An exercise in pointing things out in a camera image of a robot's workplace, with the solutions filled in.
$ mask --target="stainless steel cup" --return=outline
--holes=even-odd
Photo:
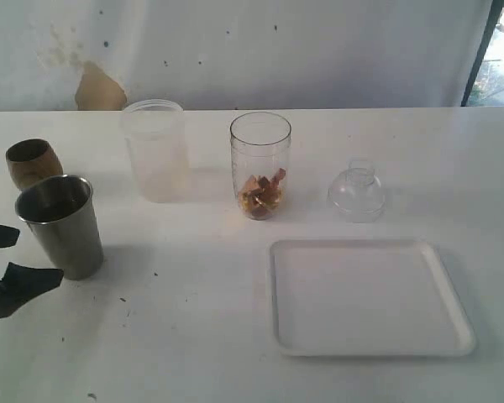
[[[87,180],[58,175],[25,189],[15,203],[18,217],[69,280],[85,279],[102,264],[92,195]]]

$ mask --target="clear plastic dome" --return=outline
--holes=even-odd
[[[373,222],[385,206],[385,192],[367,159],[352,159],[328,188],[328,199],[350,222]]]

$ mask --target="white tray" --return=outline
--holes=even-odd
[[[461,356],[474,333],[435,249],[417,240],[282,240],[272,324],[302,356]]]

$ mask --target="food pieces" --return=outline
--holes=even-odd
[[[238,202],[246,215],[255,219],[265,219],[272,215],[282,197],[280,182],[286,171],[280,168],[269,180],[265,176],[254,176],[244,183],[238,194]]]

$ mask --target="white table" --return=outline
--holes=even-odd
[[[268,222],[234,200],[228,126],[187,113],[194,200],[134,188],[118,113],[0,113],[0,223],[22,229],[7,262],[50,267],[15,217],[3,153],[48,139],[95,187],[106,263],[0,320],[0,402],[504,402],[504,109],[282,111],[291,200]],[[348,224],[329,182],[367,155],[383,217]],[[419,237],[438,247],[475,329],[464,359],[290,359],[270,335],[267,247],[280,238]]]

